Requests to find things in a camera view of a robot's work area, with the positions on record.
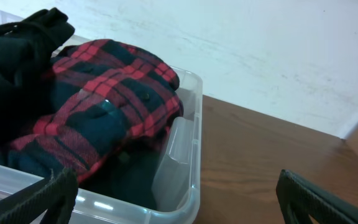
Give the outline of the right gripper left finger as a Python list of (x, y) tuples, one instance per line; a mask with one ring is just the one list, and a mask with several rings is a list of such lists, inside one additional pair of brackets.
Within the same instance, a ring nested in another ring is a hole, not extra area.
[(41, 224), (68, 224), (77, 194), (76, 173), (64, 168), (0, 200), (0, 223), (26, 224), (43, 215)]

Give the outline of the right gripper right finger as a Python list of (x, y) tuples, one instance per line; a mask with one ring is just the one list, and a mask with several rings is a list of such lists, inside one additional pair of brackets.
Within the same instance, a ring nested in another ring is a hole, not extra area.
[(286, 224), (358, 224), (358, 208), (283, 169), (276, 195)]

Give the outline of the red navy plaid shirt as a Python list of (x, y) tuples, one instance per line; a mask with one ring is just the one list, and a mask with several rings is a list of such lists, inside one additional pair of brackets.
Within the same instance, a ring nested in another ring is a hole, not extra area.
[(40, 177), (70, 168), (83, 181), (128, 144), (159, 148), (183, 114), (179, 84), (163, 60), (133, 45), (65, 47), (27, 91), (27, 116), (0, 139), (0, 165)]

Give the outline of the large black garment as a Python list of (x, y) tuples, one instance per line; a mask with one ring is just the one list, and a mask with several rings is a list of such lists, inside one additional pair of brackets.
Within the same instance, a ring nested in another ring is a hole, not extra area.
[(8, 138), (27, 116), (27, 91), (50, 66), (53, 51), (74, 31), (68, 16), (56, 7), (0, 25), (0, 139)]

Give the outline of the navy garment with tape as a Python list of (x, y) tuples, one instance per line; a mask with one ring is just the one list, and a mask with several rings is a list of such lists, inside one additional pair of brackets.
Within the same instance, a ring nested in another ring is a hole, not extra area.
[(82, 181), (82, 189), (156, 209), (152, 182), (160, 153), (148, 148), (122, 151), (111, 156), (91, 177)]

